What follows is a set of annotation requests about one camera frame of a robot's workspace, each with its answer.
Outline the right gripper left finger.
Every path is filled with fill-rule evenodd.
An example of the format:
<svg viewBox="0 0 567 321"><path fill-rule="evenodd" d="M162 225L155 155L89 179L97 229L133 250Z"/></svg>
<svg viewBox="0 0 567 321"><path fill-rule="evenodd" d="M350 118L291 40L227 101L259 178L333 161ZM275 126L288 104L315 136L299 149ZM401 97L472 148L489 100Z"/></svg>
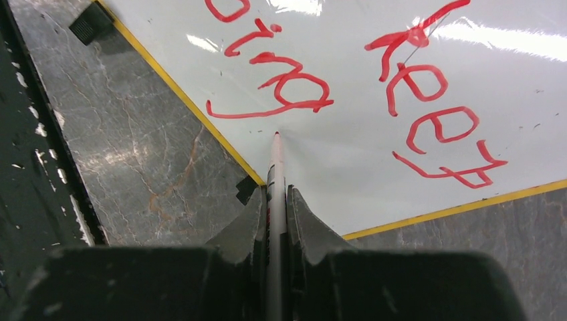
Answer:
<svg viewBox="0 0 567 321"><path fill-rule="evenodd" d="M266 211L266 188L258 187L239 216L206 242L202 320L263 319Z"/></svg>

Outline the red whiteboard marker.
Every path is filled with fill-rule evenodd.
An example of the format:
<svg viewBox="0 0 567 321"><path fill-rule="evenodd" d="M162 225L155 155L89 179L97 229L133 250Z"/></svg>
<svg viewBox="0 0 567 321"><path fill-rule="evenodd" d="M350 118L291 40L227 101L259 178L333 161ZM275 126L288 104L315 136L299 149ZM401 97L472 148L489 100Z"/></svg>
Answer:
<svg viewBox="0 0 567 321"><path fill-rule="evenodd" d="M267 269L266 269L266 320L286 320L286 187L284 177L281 135L276 132L271 145L267 173Z"/></svg>

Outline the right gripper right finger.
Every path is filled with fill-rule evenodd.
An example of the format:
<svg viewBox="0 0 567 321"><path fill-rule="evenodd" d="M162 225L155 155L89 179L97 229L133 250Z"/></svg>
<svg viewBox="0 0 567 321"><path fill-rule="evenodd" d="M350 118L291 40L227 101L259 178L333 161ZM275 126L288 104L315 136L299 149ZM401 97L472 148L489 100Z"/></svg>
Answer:
<svg viewBox="0 0 567 321"><path fill-rule="evenodd" d="M290 245L290 306L293 320L339 320L335 258L353 247L310 209L300 190L286 197Z"/></svg>

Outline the yellow framed whiteboard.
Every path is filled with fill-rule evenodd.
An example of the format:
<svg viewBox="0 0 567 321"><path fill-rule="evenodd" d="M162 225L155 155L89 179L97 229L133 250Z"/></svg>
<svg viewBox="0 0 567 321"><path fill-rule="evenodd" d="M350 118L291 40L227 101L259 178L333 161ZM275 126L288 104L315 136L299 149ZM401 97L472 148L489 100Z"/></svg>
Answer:
<svg viewBox="0 0 567 321"><path fill-rule="evenodd" d="M97 1L257 183L348 239L566 186L565 1Z"/></svg>

